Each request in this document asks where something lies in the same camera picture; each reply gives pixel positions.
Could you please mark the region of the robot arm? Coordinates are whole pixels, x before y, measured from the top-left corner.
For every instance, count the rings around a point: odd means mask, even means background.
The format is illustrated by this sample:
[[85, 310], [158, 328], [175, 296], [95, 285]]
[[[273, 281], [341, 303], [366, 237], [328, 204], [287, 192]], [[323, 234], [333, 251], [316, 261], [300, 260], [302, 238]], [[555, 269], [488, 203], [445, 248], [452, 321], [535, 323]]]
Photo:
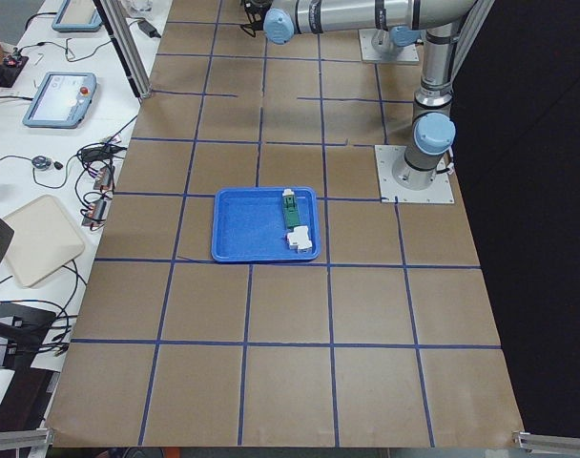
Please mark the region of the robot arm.
[[275, 44], [318, 45], [322, 139], [393, 152], [382, 186], [423, 191], [452, 170], [453, 80], [489, 1], [268, 1]]

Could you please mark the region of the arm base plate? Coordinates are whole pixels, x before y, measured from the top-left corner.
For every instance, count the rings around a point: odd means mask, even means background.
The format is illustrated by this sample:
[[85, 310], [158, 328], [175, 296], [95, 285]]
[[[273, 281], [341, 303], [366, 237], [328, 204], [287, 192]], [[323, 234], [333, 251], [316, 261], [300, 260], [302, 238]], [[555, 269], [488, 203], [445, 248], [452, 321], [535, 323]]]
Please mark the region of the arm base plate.
[[407, 27], [395, 27], [389, 31], [361, 29], [359, 38], [364, 62], [417, 65], [420, 61], [416, 48], [421, 39], [420, 31]]
[[401, 145], [374, 147], [380, 200], [384, 203], [454, 204], [448, 173], [417, 171], [405, 161]]

